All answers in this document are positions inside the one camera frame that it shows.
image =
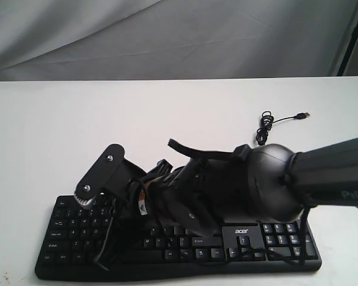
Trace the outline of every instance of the gray fabric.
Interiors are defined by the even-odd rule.
[[[353,0],[42,3],[3,36],[0,80],[329,76],[358,14]]]

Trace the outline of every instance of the bolt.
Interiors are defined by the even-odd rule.
[[[84,191],[85,191],[85,192],[90,191],[90,186],[89,186],[89,185],[85,185],[85,186],[84,186]]]

